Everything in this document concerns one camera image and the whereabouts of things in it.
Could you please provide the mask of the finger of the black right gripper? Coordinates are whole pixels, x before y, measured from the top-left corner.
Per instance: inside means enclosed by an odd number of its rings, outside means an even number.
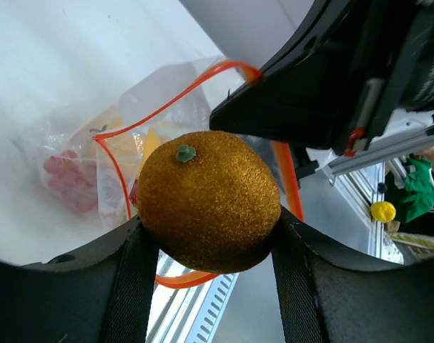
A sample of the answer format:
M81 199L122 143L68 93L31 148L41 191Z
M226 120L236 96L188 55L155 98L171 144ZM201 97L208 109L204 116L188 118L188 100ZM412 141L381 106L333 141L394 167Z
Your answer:
M368 35L293 36L260 80L213 110L209 127L313 149L367 149L373 50Z

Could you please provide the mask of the red grape bunch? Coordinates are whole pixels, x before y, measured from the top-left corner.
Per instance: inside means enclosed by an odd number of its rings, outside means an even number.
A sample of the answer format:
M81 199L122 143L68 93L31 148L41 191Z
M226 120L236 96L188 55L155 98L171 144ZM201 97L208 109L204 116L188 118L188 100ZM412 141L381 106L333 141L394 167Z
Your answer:
M45 185L65 204L80 213L99 210L103 215L111 215L125 207L119 177L123 176L130 187L139 171L140 159L122 169L118 163L104 161L100 150L96 158L85 158L77 151L65 149L50 153L41 167Z

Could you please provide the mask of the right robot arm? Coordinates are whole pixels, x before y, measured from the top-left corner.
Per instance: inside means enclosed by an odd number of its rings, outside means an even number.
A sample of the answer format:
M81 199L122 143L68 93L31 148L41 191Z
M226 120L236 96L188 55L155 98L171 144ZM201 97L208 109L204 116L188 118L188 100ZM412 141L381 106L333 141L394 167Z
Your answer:
M434 1L315 1L261 72L211 129L331 149L336 174L434 144Z

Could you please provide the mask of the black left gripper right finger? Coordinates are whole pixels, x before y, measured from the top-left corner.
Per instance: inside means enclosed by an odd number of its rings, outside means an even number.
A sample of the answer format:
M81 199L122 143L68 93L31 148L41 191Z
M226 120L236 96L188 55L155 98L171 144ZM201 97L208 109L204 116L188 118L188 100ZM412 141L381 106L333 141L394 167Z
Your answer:
M434 342L434 258L387 262L286 209L273 242L286 342Z

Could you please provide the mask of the orange yellow fruit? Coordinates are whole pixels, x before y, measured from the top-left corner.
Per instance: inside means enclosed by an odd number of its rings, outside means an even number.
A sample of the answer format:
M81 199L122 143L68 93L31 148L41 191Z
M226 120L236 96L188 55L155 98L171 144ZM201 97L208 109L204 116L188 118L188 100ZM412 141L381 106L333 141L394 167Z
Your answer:
M107 152L101 145L93 140L93 136L106 130L121 129L123 126L122 116L117 106L110 106L98 114L84 126L78 129L71 138L70 144L79 147L82 157L97 157L97 152L102 152L104 161L112 162ZM140 133L125 132L118 136L104 140L105 146L116 158L119 166L127 168L134 160L144 160L161 144L166 143L172 137L160 134L161 126L149 126Z

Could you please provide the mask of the brown kiwi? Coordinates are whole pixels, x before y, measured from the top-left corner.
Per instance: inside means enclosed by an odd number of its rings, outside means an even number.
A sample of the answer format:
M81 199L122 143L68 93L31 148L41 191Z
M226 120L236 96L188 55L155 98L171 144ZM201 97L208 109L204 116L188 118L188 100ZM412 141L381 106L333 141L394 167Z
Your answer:
M216 274L262 262L281 214L269 167L223 131L193 132L157 147L140 171L136 207L163 252Z

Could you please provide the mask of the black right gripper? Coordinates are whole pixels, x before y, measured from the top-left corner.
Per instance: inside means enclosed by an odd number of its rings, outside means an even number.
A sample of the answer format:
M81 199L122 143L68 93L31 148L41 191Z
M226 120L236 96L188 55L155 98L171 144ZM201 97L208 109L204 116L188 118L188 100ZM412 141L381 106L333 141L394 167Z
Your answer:
M314 1L307 146L365 150L396 109L434 109L434 2Z

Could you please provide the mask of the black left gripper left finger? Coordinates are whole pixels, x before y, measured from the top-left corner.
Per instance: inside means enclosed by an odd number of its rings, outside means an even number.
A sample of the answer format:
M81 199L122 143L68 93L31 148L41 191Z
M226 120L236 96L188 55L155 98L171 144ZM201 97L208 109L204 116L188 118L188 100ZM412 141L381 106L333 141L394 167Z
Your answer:
M131 219L47 263L0 262L0 342L145 342L157 257Z

